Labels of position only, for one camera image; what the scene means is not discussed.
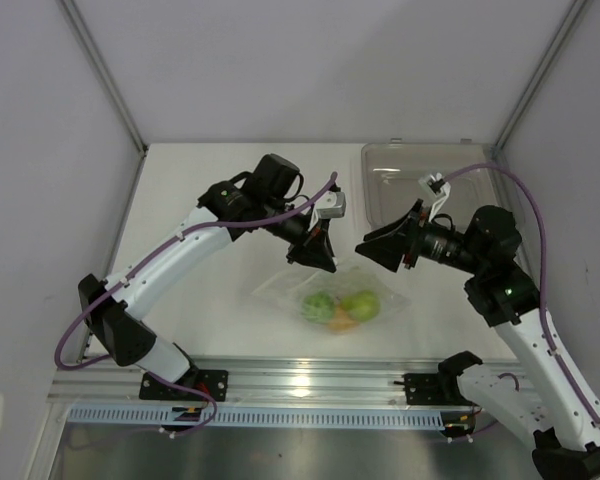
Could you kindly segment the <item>green pear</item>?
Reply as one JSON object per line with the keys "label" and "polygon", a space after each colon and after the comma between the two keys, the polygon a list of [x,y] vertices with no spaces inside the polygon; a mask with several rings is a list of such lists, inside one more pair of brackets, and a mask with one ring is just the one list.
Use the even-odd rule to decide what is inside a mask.
{"label": "green pear", "polygon": [[363,290],[343,297],[340,307],[351,319],[359,323],[376,318],[381,311],[381,301],[378,295],[370,290]]}

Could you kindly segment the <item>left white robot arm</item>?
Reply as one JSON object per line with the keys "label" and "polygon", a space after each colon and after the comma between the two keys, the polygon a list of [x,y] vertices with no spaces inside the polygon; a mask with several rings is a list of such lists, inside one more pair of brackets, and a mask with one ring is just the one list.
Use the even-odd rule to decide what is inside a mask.
{"label": "left white robot arm", "polygon": [[287,243],[288,263],[335,272],[328,230],[331,220],[345,214],[345,194],[330,178],[297,206],[303,185],[300,169],[277,154],[263,156],[253,171],[211,185],[145,257],[103,280],[81,280],[82,321],[117,365],[138,366],[162,379],[172,398],[189,398],[197,387],[193,360],[148,327],[145,316],[200,262],[258,229]]}

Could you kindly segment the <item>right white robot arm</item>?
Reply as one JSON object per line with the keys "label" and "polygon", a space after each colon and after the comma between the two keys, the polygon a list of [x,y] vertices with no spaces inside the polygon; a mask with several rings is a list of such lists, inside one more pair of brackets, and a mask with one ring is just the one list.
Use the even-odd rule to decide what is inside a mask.
{"label": "right white robot arm", "polygon": [[600,400],[566,352],[538,287],[516,263],[521,242],[513,214],[502,207],[478,208],[460,233],[417,201],[402,218],[365,235],[355,251],[393,272],[426,258],[468,273],[469,303],[515,355],[539,399],[503,383],[469,351],[439,363],[438,395],[485,408],[530,448],[542,478],[598,479]]}

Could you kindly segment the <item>clear zip top bag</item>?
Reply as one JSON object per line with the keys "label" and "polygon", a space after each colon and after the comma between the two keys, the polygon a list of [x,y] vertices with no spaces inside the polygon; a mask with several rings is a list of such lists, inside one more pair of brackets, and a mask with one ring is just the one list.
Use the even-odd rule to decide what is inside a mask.
{"label": "clear zip top bag", "polygon": [[334,273],[291,266],[270,277],[252,295],[315,328],[345,333],[385,322],[403,312],[408,298],[391,288],[378,270],[346,260]]}

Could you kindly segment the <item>orange fruit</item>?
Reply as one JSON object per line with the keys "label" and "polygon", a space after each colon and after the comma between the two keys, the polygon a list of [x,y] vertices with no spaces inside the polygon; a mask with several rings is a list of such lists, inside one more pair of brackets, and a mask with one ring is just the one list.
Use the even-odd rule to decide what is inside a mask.
{"label": "orange fruit", "polygon": [[343,333],[359,326],[349,314],[340,308],[335,310],[334,316],[328,321],[327,328],[334,333]]}

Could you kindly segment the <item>round green lime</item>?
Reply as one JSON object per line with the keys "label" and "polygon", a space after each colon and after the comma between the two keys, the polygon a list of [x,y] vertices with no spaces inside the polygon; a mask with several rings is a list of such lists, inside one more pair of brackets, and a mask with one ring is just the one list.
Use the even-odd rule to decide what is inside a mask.
{"label": "round green lime", "polygon": [[301,305],[301,316],[311,322],[325,324],[334,316],[336,304],[327,292],[317,292],[306,296]]}

